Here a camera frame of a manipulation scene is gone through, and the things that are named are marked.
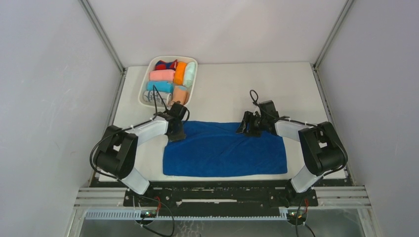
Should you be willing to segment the blue microfiber towel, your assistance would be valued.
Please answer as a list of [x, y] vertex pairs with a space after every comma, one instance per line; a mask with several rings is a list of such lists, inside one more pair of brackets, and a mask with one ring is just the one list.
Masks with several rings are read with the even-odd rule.
[[259, 137], [239, 134], [239, 125], [186, 122], [186, 138], [165, 146], [164, 175], [213, 178], [287, 173], [283, 138], [267, 131]]

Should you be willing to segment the orange towel with blue dots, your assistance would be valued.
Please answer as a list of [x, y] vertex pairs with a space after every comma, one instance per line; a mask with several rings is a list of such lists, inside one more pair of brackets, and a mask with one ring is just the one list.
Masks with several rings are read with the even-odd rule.
[[173, 104], [181, 104], [185, 105], [186, 98], [187, 98], [187, 88], [181, 85], [176, 85], [174, 87], [172, 93], [172, 100], [170, 101], [169, 105], [172, 106]]

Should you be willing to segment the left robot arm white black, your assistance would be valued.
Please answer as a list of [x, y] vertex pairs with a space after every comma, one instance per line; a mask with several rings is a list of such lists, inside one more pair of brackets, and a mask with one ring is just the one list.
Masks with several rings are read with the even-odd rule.
[[90, 153], [92, 169], [120, 181], [135, 193], [135, 199], [141, 205], [150, 205], [155, 198], [149, 189], [150, 181], [134, 167], [137, 147], [160, 135], [165, 135], [170, 142], [184, 140], [184, 117], [189, 118], [188, 109], [175, 103], [140, 124], [125, 129], [114, 125], [107, 127]]

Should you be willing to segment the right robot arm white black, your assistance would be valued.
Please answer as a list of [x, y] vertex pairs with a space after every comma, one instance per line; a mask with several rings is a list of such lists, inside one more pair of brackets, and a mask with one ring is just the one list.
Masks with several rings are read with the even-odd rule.
[[280, 116], [274, 102], [254, 101], [259, 109], [246, 111], [237, 128], [238, 134], [259, 137], [266, 131], [275, 136], [285, 137], [300, 143], [304, 166], [289, 180], [286, 201], [299, 205], [305, 199], [305, 192], [325, 176], [342, 170], [347, 162], [347, 152], [334, 126], [326, 121], [311, 124]]

